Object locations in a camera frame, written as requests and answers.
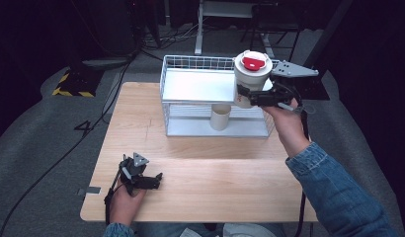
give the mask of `person's left hand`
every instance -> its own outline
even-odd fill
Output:
[[[125,186],[119,187],[114,193],[110,205],[110,223],[121,223],[130,226],[135,218],[146,190],[139,190],[134,197],[130,196]]]

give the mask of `white cup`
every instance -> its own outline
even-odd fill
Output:
[[[231,106],[224,104],[211,105],[211,118],[209,124],[214,130],[224,130],[227,128],[230,117]]]

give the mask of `wooden table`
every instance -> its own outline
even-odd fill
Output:
[[[168,137],[158,83],[124,83],[86,194],[81,217],[104,221],[104,198],[124,154],[150,160],[144,176],[163,173],[135,221],[298,221],[301,186],[274,130],[265,138]],[[306,203],[305,221],[317,221]]]

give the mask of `human hand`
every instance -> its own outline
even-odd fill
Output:
[[[293,99],[290,106],[296,108],[297,101]],[[310,144],[310,141],[304,136],[299,114],[277,107],[262,107],[262,109],[273,117],[280,141],[288,157],[294,157]]]
[[[129,226],[135,218],[145,194],[146,190],[139,190],[138,194],[132,197],[128,194],[124,185],[119,187],[111,201],[110,222]]]

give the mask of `red object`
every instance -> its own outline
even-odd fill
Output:
[[[261,67],[265,66],[265,60],[244,57],[242,61],[245,68],[250,71],[258,71]]]

